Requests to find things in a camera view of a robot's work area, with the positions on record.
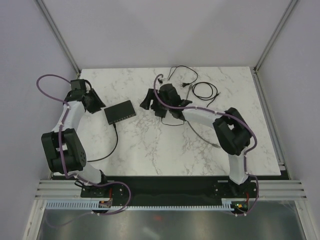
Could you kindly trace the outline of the black power adapter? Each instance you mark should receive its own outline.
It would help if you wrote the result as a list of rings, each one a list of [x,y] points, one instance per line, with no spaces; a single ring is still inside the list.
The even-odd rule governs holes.
[[[154,109],[154,114],[156,117],[165,118],[167,115],[167,110],[161,107],[156,107]]]

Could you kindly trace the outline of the black network switch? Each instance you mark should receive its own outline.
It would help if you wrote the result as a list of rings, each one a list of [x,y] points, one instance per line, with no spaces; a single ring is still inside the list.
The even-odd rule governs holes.
[[[130,100],[107,107],[104,109],[104,113],[109,125],[114,125],[137,115]]]

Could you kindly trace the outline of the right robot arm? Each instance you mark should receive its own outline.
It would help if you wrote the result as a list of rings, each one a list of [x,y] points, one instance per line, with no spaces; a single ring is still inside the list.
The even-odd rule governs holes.
[[[231,107],[225,112],[216,112],[195,106],[192,101],[182,99],[171,83],[162,85],[159,90],[148,89],[139,106],[145,110],[152,109],[155,116],[160,118],[170,112],[176,119],[214,129],[219,146],[228,154],[229,193],[234,197],[246,193],[250,182],[246,148],[253,134],[237,109]]]

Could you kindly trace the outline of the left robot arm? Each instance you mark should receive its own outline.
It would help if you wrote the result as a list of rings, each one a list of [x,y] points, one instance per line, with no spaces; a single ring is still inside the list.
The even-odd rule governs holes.
[[[67,179],[75,178],[92,186],[98,197],[105,197],[110,190],[107,177],[87,161],[77,129],[85,113],[95,114],[106,105],[88,80],[76,79],[69,83],[71,90],[60,100],[63,110],[58,123],[41,136],[47,164],[52,173],[63,174]]]

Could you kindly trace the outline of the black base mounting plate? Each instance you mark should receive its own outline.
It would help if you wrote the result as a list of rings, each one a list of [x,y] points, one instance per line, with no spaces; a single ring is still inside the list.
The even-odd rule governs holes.
[[[245,192],[234,196],[226,176],[110,176],[109,186],[80,183],[82,198],[108,198],[116,205],[204,206],[218,205],[223,199],[247,199],[257,195],[256,181],[249,179]]]

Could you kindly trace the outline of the left aluminium frame post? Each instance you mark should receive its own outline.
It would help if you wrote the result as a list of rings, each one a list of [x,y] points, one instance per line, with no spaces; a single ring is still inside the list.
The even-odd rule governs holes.
[[[57,40],[59,46],[61,47],[64,55],[66,56],[68,62],[72,66],[74,72],[77,76],[81,74],[81,69],[79,68],[78,64],[76,63],[75,58],[73,57],[67,43],[65,42],[58,26],[56,25],[53,17],[49,9],[47,8],[45,2],[43,0],[34,0],[34,3],[37,5],[38,9],[40,10],[41,14],[43,15],[45,21],[47,22],[51,32],[53,33],[55,39]]]

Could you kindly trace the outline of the aluminium frame post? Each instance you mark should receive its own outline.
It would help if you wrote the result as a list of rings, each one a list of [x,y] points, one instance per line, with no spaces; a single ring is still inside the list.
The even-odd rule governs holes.
[[[255,74],[258,73],[260,68],[262,67],[263,63],[265,62],[270,50],[272,49],[273,45],[275,44],[276,40],[278,39],[279,35],[281,34],[282,30],[284,29],[285,25],[287,24],[289,18],[295,11],[296,7],[299,4],[299,0],[290,0],[287,7],[285,8],[280,20],[278,21],[274,31],[272,32],[266,46],[264,47],[262,54],[260,55],[257,63],[252,68]]]
[[[45,2],[43,0],[34,0],[34,3],[37,5],[38,9],[40,10],[41,14],[43,15],[45,21],[47,22],[51,32],[53,33],[55,39],[57,40],[59,46],[61,47],[64,55],[66,56],[68,62],[72,66],[74,72],[77,76],[81,74],[81,69],[79,68],[78,64],[76,63],[75,58],[73,57],[67,43],[65,42],[58,26],[56,25],[53,17],[49,9],[47,8]]]

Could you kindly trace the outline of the right aluminium frame post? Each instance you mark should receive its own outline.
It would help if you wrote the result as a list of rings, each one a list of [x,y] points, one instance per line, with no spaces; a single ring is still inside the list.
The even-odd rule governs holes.
[[[272,32],[266,46],[264,47],[262,54],[260,55],[257,63],[252,68],[255,74],[258,73],[260,68],[262,67],[263,63],[265,62],[270,50],[272,49],[273,45],[275,44],[276,40],[278,39],[279,35],[281,34],[282,30],[284,29],[285,25],[287,24],[289,18],[295,11],[296,7],[299,4],[299,0],[290,0],[287,7],[285,8],[280,20],[278,21],[274,31]]]

